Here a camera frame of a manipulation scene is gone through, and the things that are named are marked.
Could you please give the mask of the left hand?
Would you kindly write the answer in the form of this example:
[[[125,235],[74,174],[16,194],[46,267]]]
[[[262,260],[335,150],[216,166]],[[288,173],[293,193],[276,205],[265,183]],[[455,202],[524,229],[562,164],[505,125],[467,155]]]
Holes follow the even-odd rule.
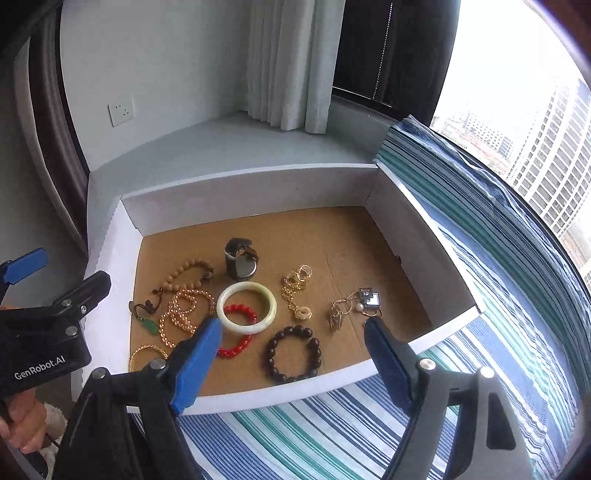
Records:
[[[23,454],[37,452],[42,448],[46,433],[47,412],[36,398],[36,391],[14,395],[7,401],[11,422],[1,419],[1,437]]]

